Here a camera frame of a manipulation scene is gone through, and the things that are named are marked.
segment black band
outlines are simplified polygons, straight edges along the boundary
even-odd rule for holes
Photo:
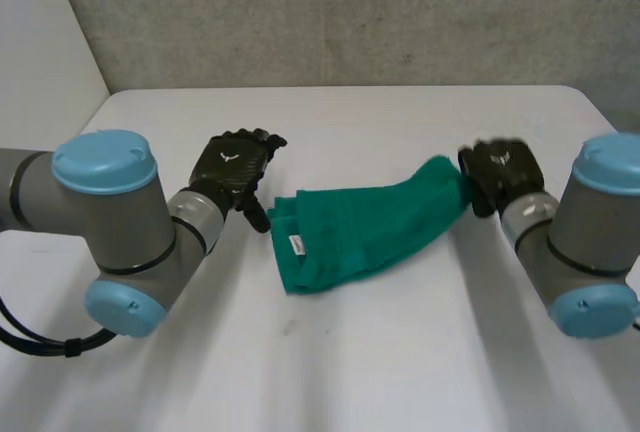
[[[204,241],[204,237],[202,237],[202,234],[198,229],[196,229],[193,225],[181,219],[180,217],[171,216],[171,220],[191,232],[193,236],[198,240],[198,242],[200,242],[200,246],[202,247],[202,252],[204,253],[204,255],[207,255],[207,243]]]
[[[64,356],[78,357],[82,354],[82,339],[69,339],[64,342]]]
[[[34,152],[20,162],[20,165],[18,165],[15,173],[13,174],[11,186],[9,187],[9,206],[11,207],[11,212],[13,213],[16,222],[18,222],[24,230],[29,232],[34,232],[35,229],[33,228],[33,225],[29,223],[20,208],[20,183],[22,182],[22,177],[24,177],[24,173],[27,171],[29,166],[34,160],[43,154],[46,154],[46,152]]]
[[[169,245],[167,250],[165,250],[162,254],[160,254],[155,259],[150,260],[149,262],[146,262],[144,264],[134,265],[133,267],[125,267],[124,269],[112,269],[110,267],[105,267],[104,265],[100,265],[100,264],[97,264],[97,265],[98,265],[98,268],[102,272],[104,272],[105,274],[112,274],[112,275],[133,275],[133,274],[138,274],[140,272],[144,272],[145,270],[149,270],[149,269],[155,267],[156,265],[161,264],[166,259],[168,259],[169,256],[172,254],[173,249],[176,248],[176,242],[177,242],[177,238],[174,235],[173,236],[173,240],[171,241],[171,244]]]
[[[539,229],[540,227],[542,227],[543,225],[548,225],[551,223],[553,219],[546,219],[543,220],[541,222],[537,222],[535,224],[533,224],[531,227],[524,229],[524,232],[522,232],[520,234],[520,237],[518,237],[518,240],[516,240],[515,245],[513,246],[513,250],[516,252],[516,255],[518,254],[518,249],[520,248],[520,244],[522,244],[522,241],[525,239],[525,237],[527,235],[529,235],[531,232],[533,232],[534,230]]]
[[[547,236],[547,247],[549,248],[549,251],[555,256],[555,258],[558,259],[560,262],[580,272],[584,272],[585,274],[595,275],[597,277],[621,277],[623,275],[628,274],[631,271],[631,267],[624,270],[602,270],[602,269],[598,269],[597,267],[589,267],[588,265],[584,265],[584,264],[581,264],[580,262],[576,262],[575,260],[570,259],[566,255],[564,255],[562,252],[560,252],[556,248],[556,246],[553,245],[553,242],[551,242],[551,239],[549,239],[549,236]]]

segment black cable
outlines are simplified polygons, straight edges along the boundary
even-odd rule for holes
[[[0,342],[27,355],[35,355],[39,357],[77,357],[82,354],[82,352],[87,352],[106,344],[116,336],[113,332],[107,329],[102,329],[85,339],[69,339],[61,342],[59,340],[49,339],[36,334],[23,325],[11,312],[9,312],[9,309],[1,297],[0,313],[2,313],[5,319],[7,319],[9,324],[22,332],[25,336],[33,339],[28,340],[16,337],[3,327],[0,327]]]

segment green cloth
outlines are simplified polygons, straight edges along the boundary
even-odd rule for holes
[[[468,203],[460,172],[440,156],[397,185],[278,197],[268,215],[284,288],[310,294],[382,272],[444,233]]]

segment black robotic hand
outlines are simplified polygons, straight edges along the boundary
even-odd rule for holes
[[[275,151],[285,145],[282,137],[262,129],[213,137],[191,173],[189,189],[213,200],[225,215],[232,208],[242,211],[254,229],[267,232],[271,223],[255,192]]]
[[[511,202],[531,192],[544,191],[544,177],[533,153],[521,140],[477,142],[458,151],[462,175],[471,187],[477,217],[500,214]]]

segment blue cap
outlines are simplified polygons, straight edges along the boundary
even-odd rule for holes
[[[573,176],[606,194],[640,196],[640,135],[608,134],[588,140],[573,163]]]
[[[592,285],[561,295],[548,313],[566,335],[595,339],[629,328],[636,320],[638,298],[626,285]]]
[[[147,294],[109,280],[91,284],[84,305],[105,329],[131,337],[146,337],[167,316],[166,309]]]
[[[53,175],[65,187],[92,195],[124,194],[158,175],[149,142],[128,130],[80,135],[53,153]]]

